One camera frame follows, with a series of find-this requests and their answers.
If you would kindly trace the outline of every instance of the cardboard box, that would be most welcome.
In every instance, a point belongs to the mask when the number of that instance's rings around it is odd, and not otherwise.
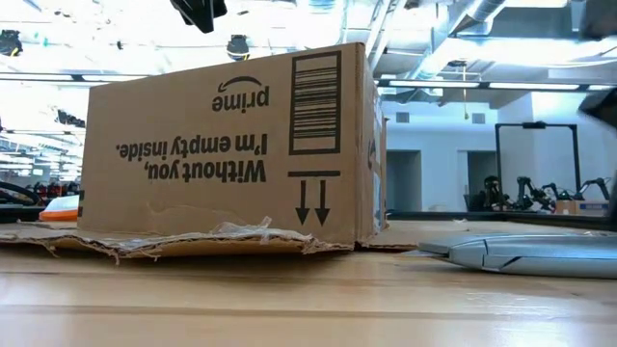
[[[92,88],[79,229],[351,250],[384,224],[377,99],[359,43]]]
[[[604,217],[608,212],[607,200],[576,201],[578,216]]]
[[[555,203],[555,214],[576,215],[577,214],[577,202],[574,200],[558,200]]]

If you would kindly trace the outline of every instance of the barcode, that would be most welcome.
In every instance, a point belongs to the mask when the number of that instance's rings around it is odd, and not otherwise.
[[[340,153],[340,51],[294,58],[289,155]]]

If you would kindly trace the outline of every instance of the ceiling light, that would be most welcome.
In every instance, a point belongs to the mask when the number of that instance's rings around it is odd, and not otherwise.
[[[507,0],[505,6],[515,8],[555,8],[561,9],[568,5],[568,0]]]
[[[5,129],[2,132],[7,134],[24,134],[24,135],[85,135],[86,130],[11,130]]]
[[[543,83],[499,83],[492,82],[489,86],[492,89],[507,90],[531,90],[531,91],[574,91],[579,85],[571,84],[543,84]]]
[[[0,80],[72,81],[67,74],[55,73],[0,73]]]
[[[18,164],[32,164],[34,163],[34,159],[32,158],[24,158],[24,157],[13,157],[7,154],[0,154],[0,161],[7,163],[18,163]]]
[[[27,165],[27,164],[0,164],[0,169],[32,170],[32,165]]]
[[[615,88],[617,86],[608,86],[608,85],[591,85],[589,86],[589,88],[587,88],[587,91],[590,92],[601,92],[601,91],[608,91],[612,88]]]
[[[83,75],[84,81],[89,82],[125,82],[140,78],[149,77],[148,75]]]
[[[389,81],[391,87],[407,88],[478,88],[477,82]]]

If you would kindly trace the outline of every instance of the desk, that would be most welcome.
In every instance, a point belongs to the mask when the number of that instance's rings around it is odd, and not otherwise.
[[[617,281],[392,253],[114,261],[0,248],[2,346],[611,346]]]

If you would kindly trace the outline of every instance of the workshop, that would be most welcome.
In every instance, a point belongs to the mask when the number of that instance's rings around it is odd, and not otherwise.
[[[610,346],[616,71],[617,0],[2,0],[0,345]]]

